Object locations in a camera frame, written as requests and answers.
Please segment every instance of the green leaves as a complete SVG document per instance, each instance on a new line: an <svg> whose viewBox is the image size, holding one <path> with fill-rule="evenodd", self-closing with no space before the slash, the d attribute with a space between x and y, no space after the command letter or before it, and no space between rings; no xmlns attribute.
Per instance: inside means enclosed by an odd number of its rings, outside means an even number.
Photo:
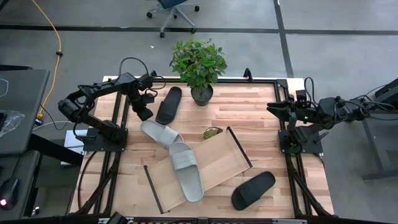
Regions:
<svg viewBox="0 0 398 224"><path fill-rule="evenodd" d="M200 90L217 83L218 75L227 68L223 48L216 48L211 39L207 42L190 39L186 43L179 40L174 50L169 66L180 74L181 82L187 82L191 88Z"/></svg>

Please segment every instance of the black plant pot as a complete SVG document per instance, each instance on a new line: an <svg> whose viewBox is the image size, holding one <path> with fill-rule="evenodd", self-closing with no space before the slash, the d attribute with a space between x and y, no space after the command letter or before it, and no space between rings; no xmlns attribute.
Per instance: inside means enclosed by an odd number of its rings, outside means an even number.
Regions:
<svg viewBox="0 0 398 224"><path fill-rule="evenodd" d="M213 87L208 85L207 88L202 90L191 89L191 96L198 106L206 106L213 96Z"/></svg>

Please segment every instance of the office chair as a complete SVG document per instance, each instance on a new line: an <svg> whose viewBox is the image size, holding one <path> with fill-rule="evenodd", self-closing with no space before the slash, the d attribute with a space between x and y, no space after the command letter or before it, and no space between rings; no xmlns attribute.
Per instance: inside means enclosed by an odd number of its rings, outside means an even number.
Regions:
<svg viewBox="0 0 398 224"><path fill-rule="evenodd" d="M160 12L160 11L164 11L164 10L168 10L170 11L169 16L167 16L166 21L163 23L162 27L160 28L160 37L164 38L164 29L166 28L167 24L170 22L170 20L172 19L172 16L174 16L174 19L177 18L177 14L179 14L185 21L187 21L191 26L191 33L194 34L197 30L195 29L195 25L194 23L188 18L187 15L185 15L181 9L179 8L179 6L187 6L187 5L196 5L195 6L195 11L198 12L199 11L199 6L197 6L197 4L194 3L185 3L182 4L183 2L185 2L187 0L158 0L158 2L160 2L154 9L151 9L148 11L147 13L147 17L150 19L152 18L152 13L153 12Z"/></svg>

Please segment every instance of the yellow cable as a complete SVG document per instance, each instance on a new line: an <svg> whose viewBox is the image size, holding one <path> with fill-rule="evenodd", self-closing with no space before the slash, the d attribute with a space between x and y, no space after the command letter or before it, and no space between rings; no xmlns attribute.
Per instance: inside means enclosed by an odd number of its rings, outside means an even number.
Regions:
<svg viewBox="0 0 398 224"><path fill-rule="evenodd" d="M43 14L43 16L48 20L48 22L51 24L51 26L52 26L52 29L55 31L55 33L56 33L56 35L57 35L57 37L58 37L58 44L59 44L59 50L58 50L58 57L57 57L57 63L55 64L55 70L54 70L54 79L52 80L52 86L51 86L51 89L50 89L50 91L49 91L49 93L47 94L47 96L45 97L45 99L44 99L44 102L43 102L43 107L45 106L45 104L46 104L46 102L47 102L47 100L48 100L48 98L49 98L49 96L51 95L51 93L52 93L52 90L54 89L54 85L55 85L55 80L57 79L57 70L58 70L58 65L59 65L59 63L60 63L60 59L61 59L61 56L62 55L60 55L60 54L62 54L62 44L61 44L61 37L60 37L60 35L59 35L59 33L58 33L58 31L56 30L56 28L54 27L54 25L52 24L52 22L51 22L51 20L49 19L49 17L44 13L44 11L42 10L42 8L40 8L40 6L35 2L35 0L32 0L32 2L36 5L36 7L40 10L40 12ZM41 108L40 110L39 110L39 112L37 113L37 118L39 118L39 119L42 119L43 118L43 108Z"/></svg>

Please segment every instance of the black slipper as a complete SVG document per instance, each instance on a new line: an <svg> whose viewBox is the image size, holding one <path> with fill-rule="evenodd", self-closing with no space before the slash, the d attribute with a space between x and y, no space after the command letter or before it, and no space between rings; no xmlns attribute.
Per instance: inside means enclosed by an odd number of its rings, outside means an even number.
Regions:
<svg viewBox="0 0 398 224"><path fill-rule="evenodd" d="M180 104L182 90L173 86L167 93L164 101L160 103L159 110L156 115L156 122L159 124L170 124L177 114L178 105Z"/></svg>
<svg viewBox="0 0 398 224"><path fill-rule="evenodd" d="M238 211L244 210L261 198L275 184L275 177L268 171L239 185L232 193L232 205Z"/></svg>

